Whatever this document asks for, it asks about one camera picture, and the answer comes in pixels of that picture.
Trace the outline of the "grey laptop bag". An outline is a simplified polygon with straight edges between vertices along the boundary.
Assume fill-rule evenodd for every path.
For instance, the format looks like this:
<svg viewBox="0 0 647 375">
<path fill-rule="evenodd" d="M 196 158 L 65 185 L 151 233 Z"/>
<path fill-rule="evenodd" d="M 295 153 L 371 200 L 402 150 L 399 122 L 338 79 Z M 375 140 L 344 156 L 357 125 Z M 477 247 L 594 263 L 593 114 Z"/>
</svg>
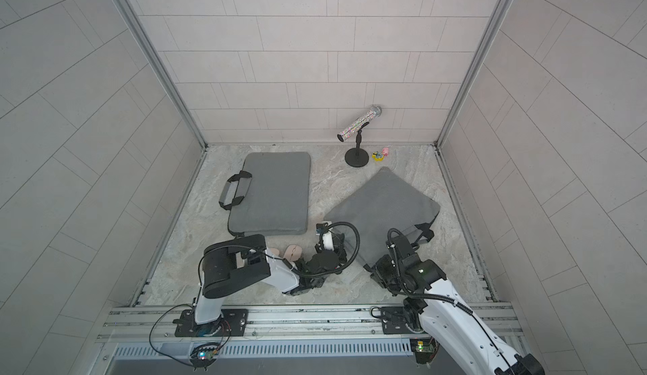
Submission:
<svg viewBox="0 0 647 375">
<path fill-rule="evenodd" d="M 311 157 L 306 152 L 254 152 L 229 177 L 219 206 L 232 235 L 301 235 L 308 229 Z"/>
<path fill-rule="evenodd" d="M 329 211 L 325 220 L 357 228 L 361 236 L 357 262 L 370 271 L 387 254 L 389 229 L 396 228 L 416 245 L 430 242 L 435 236 L 431 225 L 440 211 L 437 202 L 384 167 Z"/>
</svg>

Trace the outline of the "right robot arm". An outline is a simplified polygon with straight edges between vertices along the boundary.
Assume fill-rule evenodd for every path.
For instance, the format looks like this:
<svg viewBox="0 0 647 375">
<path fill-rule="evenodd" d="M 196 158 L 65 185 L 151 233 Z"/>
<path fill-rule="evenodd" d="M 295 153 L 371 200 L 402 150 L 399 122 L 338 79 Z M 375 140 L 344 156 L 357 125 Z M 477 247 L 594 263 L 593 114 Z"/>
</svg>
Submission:
<svg viewBox="0 0 647 375">
<path fill-rule="evenodd" d="M 543 374 L 531 353 L 519 354 L 502 341 L 458 295 L 446 273 L 421 260 L 396 228 L 387 234 L 387 255 L 372 278 L 394 296 L 404 296 L 404 317 L 411 329 L 438 341 L 466 374 Z"/>
</svg>

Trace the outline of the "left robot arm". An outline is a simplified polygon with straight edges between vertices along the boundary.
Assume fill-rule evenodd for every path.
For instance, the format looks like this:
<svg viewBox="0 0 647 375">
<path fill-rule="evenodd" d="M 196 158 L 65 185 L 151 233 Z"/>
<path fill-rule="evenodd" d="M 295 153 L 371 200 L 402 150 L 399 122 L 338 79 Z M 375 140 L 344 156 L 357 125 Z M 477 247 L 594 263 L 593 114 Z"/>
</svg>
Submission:
<svg viewBox="0 0 647 375">
<path fill-rule="evenodd" d="M 290 245 L 284 253 L 269 249 L 260 234 L 214 244 L 205 249 L 198 273 L 201 290 L 193 307 L 192 336 L 212 336 L 224 325 L 222 306 L 227 297 L 263 282 L 282 294 L 300 295 L 323 287 L 332 274 L 348 265 L 343 233 L 320 235 L 311 260 L 303 249 Z"/>
</svg>

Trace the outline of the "right circuit board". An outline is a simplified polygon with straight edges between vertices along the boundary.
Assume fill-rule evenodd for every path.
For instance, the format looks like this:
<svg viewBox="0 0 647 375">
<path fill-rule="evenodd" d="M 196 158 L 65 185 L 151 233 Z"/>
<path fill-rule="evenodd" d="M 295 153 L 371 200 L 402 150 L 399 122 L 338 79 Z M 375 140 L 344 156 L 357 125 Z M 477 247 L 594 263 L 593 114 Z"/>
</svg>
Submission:
<svg viewBox="0 0 647 375">
<path fill-rule="evenodd" d="M 410 348 L 418 365 L 430 366 L 439 351 L 439 344 L 433 338 L 410 339 Z"/>
</svg>

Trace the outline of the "circuit board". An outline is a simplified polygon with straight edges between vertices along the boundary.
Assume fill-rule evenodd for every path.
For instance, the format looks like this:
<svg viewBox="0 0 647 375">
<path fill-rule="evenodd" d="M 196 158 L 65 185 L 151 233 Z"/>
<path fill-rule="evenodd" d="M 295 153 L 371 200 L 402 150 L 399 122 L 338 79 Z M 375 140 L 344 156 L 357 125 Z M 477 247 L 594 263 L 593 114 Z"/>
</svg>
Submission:
<svg viewBox="0 0 647 375">
<path fill-rule="evenodd" d="M 216 342 L 209 342 L 195 347 L 190 353 L 190 364 L 195 369 L 204 369 L 207 371 L 220 354 L 221 344 Z"/>
<path fill-rule="evenodd" d="M 418 365 L 430 366 L 439 351 L 439 344 L 433 338 L 410 339 L 410 348 Z"/>
</svg>

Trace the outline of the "black microphone stand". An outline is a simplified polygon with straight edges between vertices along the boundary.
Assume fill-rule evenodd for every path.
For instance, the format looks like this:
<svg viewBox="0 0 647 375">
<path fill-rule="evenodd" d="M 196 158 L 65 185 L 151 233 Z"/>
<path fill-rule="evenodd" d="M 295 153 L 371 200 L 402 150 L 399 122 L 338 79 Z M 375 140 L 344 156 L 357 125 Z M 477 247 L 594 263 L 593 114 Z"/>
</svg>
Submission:
<svg viewBox="0 0 647 375">
<path fill-rule="evenodd" d="M 369 125 L 368 122 L 364 123 L 356 133 L 356 145 L 354 148 L 349 149 L 345 154 L 345 162 L 353 168 L 362 168 L 368 164 L 369 155 L 366 150 L 361 148 L 362 145 L 362 131 Z"/>
</svg>

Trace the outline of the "pink yellow toy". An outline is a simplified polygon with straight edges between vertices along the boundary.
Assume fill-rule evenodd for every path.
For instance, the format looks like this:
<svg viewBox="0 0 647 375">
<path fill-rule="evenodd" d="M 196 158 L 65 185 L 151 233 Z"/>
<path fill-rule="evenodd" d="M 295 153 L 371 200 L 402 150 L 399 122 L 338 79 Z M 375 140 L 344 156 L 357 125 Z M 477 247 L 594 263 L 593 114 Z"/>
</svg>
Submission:
<svg viewBox="0 0 647 375">
<path fill-rule="evenodd" d="M 374 152 L 372 154 L 372 159 L 376 162 L 382 162 L 389 155 L 390 150 L 388 147 L 384 147 L 380 151 Z"/>
</svg>

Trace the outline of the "left circuit board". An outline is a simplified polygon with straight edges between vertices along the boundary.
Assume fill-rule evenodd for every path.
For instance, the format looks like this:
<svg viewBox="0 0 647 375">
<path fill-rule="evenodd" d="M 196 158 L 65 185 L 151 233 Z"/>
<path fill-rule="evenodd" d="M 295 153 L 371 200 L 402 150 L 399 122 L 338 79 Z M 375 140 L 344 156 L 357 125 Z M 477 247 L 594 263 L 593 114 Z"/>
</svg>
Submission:
<svg viewBox="0 0 647 375">
<path fill-rule="evenodd" d="M 209 342 L 195 347 L 190 353 L 190 364 L 195 369 L 204 369 L 207 371 L 220 354 L 221 344 L 216 342 Z"/>
</svg>

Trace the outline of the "glitter microphone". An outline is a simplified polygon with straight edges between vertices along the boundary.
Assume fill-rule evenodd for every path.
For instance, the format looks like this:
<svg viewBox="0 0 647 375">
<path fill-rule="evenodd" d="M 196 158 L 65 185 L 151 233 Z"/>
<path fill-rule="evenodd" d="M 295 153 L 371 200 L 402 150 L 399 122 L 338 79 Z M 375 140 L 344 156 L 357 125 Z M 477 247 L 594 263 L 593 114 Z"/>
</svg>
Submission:
<svg viewBox="0 0 647 375">
<path fill-rule="evenodd" d="M 372 120 L 382 115 L 382 107 L 379 105 L 372 105 L 367 112 L 353 121 L 348 127 L 340 132 L 336 137 L 340 142 L 345 142 L 347 139 L 353 137 Z"/>
</svg>

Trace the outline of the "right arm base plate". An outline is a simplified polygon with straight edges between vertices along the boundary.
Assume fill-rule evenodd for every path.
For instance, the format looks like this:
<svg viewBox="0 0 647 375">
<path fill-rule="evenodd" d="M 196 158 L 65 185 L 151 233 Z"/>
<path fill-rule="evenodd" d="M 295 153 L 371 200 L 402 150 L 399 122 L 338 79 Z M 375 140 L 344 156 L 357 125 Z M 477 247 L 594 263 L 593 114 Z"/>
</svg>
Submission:
<svg viewBox="0 0 647 375">
<path fill-rule="evenodd" d="M 424 334 L 418 314 L 404 306 L 377 307 L 372 315 L 379 319 L 385 335 Z"/>
</svg>

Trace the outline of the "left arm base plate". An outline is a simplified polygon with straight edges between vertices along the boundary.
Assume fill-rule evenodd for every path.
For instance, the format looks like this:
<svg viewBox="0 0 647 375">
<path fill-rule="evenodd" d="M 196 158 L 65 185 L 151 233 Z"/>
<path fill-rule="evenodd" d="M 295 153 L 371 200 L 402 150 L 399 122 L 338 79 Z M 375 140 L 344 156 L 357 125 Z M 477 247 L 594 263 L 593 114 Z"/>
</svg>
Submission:
<svg viewBox="0 0 647 375">
<path fill-rule="evenodd" d="M 194 310 L 185 309 L 172 323 L 175 337 L 239 337 L 244 335 L 248 316 L 248 309 L 225 309 L 215 321 L 197 324 Z"/>
</svg>

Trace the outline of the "aluminium mounting rail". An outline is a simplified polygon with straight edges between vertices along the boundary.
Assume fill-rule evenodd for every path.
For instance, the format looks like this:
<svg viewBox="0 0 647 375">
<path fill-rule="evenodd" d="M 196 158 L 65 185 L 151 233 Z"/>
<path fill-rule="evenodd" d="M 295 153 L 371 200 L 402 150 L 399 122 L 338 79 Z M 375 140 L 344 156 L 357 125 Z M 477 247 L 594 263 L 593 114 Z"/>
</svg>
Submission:
<svg viewBox="0 0 647 375">
<path fill-rule="evenodd" d="M 178 319 L 187 307 L 171 309 L 166 306 L 148 306 L 112 309 L 98 330 L 99 341 L 165 341 L 195 340 L 175 337 Z M 243 340 L 281 339 L 367 339 L 385 335 L 377 313 L 370 305 L 266 305 L 227 306 L 225 309 L 248 309 L 249 316 Z"/>
</svg>

